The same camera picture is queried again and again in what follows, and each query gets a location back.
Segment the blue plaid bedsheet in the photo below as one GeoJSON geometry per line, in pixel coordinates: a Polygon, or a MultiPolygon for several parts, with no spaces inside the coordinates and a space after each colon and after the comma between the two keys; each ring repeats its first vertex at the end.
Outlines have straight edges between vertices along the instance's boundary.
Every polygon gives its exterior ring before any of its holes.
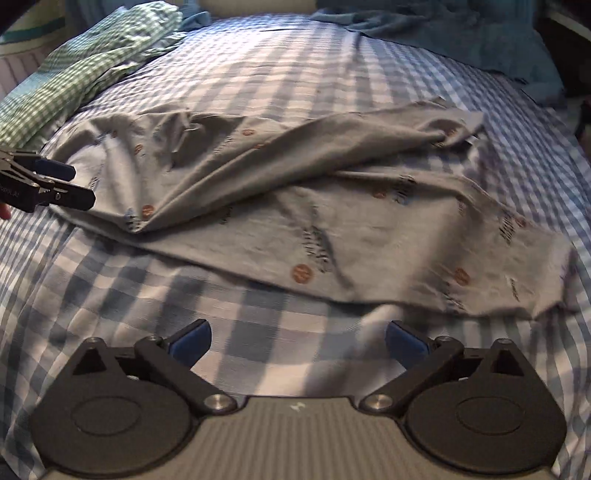
{"type": "Polygon", "coordinates": [[[555,310],[532,322],[330,303],[119,245],[47,209],[16,213],[0,225],[0,453],[18,476],[43,473],[27,418],[84,338],[130,345],[202,317],[212,325],[213,346],[194,371],[236,395],[359,398],[402,371],[384,345],[392,319],[472,347],[509,337],[568,421],[554,473],[590,478],[591,171],[555,112],[539,108],[502,76],[306,17],[262,15],[189,35],[177,50],[82,108],[61,131],[96,115],[141,112],[173,100],[199,112],[297,124],[436,95],[486,113],[489,155],[409,154],[403,160],[470,175],[499,201],[568,235],[578,252],[569,290],[576,313],[555,310]]]}

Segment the bedding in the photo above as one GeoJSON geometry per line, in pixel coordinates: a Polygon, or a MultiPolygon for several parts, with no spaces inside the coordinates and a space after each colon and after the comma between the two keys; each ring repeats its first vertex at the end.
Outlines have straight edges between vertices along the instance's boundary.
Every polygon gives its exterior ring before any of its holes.
{"type": "MultiPolygon", "coordinates": [[[[206,318],[213,345],[194,371],[238,397],[359,398],[402,371],[384,345],[386,325],[394,319],[471,347],[509,337],[567,419],[554,473],[589,478],[591,171],[556,113],[534,104],[506,77],[309,17],[233,18],[189,34],[178,49],[82,107],[64,129],[169,102],[297,125],[435,96],[485,114],[487,155],[431,151],[401,154],[398,161],[432,172],[474,172],[494,199],[567,235],[577,252],[567,292],[574,313],[553,309],[532,321],[322,301],[117,243],[48,209],[14,212],[0,225],[0,453],[18,476],[34,479],[43,471],[27,418],[84,338],[129,345],[206,318]]],[[[44,150],[49,157],[57,138],[44,150]]]]}
{"type": "Polygon", "coordinates": [[[55,49],[0,103],[0,138],[11,147],[42,147],[76,109],[176,48],[182,15],[165,2],[120,8],[55,49]]]}

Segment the logo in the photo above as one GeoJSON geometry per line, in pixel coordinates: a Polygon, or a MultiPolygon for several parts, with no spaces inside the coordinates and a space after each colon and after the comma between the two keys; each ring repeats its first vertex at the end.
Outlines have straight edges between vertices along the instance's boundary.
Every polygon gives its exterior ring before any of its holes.
{"type": "Polygon", "coordinates": [[[330,255],[326,248],[328,242],[325,240],[322,231],[312,225],[309,230],[305,229],[302,234],[304,237],[304,249],[308,256],[314,259],[318,270],[322,273],[330,272],[330,255]]]}
{"type": "Polygon", "coordinates": [[[232,216],[232,207],[229,206],[226,211],[223,214],[222,219],[220,220],[220,224],[221,225],[225,225],[227,224],[228,220],[230,219],[230,217],[232,216]]]}
{"type": "Polygon", "coordinates": [[[400,205],[408,205],[417,182],[410,175],[400,175],[401,184],[394,189],[394,201],[400,205]]]}
{"type": "Polygon", "coordinates": [[[455,299],[448,291],[450,284],[445,282],[445,286],[441,294],[445,302],[445,312],[451,314],[461,314],[466,312],[464,303],[461,300],[455,299]]]}
{"type": "Polygon", "coordinates": [[[507,245],[511,245],[511,239],[515,233],[515,226],[513,225],[513,217],[509,213],[505,212],[503,214],[499,230],[501,232],[501,237],[505,239],[507,245]]]}
{"type": "Polygon", "coordinates": [[[507,278],[513,298],[519,301],[519,294],[517,293],[517,284],[513,278],[507,278]]]}
{"type": "Polygon", "coordinates": [[[457,200],[457,211],[460,214],[460,217],[466,216],[466,210],[468,208],[468,206],[466,205],[466,202],[464,202],[464,200],[461,197],[456,197],[456,200],[457,200]]]}
{"type": "Polygon", "coordinates": [[[8,187],[5,187],[3,185],[0,185],[0,193],[4,193],[6,195],[10,195],[11,197],[15,197],[18,198],[20,192],[16,191],[16,190],[12,190],[9,189],[8,187]]]}
{"type": "Polygon", "coordinates": [[[136,231],[142,224],[141,218],[139,218],[135,214],[133,208],[130,208],[127,210],[127,212],[125,212],[124,218],[125,226],[127,227],[127,230],[129,230],[130,232],[136,231]]]}
{"type": "Polygon", "coordinates": [[[93,192],[96,192],[96,190],[99,187],[99,183],[100,183],[100,175],[103,173],[104,167],[105,167],[105,164],[102,164],[100,166],[99,171],[96,172],[96,175],[90,179],[90,182],[88,182],[88,185],[86,186],[86,188],[92,190],[93,192]]]}

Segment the gray textured surface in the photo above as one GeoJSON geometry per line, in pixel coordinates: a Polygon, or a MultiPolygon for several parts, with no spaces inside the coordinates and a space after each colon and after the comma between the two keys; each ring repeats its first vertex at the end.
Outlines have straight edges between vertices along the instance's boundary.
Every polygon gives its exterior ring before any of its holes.
{"type": "MultiPolygon", "coordinates": [[[[462,480],[425,460],[396,423],[346,398],[253,398],[236,414],[206,420],[166,466],[141,480],[462,480]]],[[[551,480],[539,471],[524,480],[551,480]]],[[[69,480],[50,473],[45,480],[69,480]]]]}

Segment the teal fabric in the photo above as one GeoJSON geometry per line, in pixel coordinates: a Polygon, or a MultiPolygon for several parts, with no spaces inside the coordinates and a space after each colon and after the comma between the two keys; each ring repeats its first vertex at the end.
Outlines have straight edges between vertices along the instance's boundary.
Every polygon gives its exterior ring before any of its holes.
{"type": "Polygon", "coordinates": [[[533,28],[536,0],[319,0],[318,5],[325,8],[313,20],[504,73],[540,105],[562,98],[558,70],[533,28]]]}

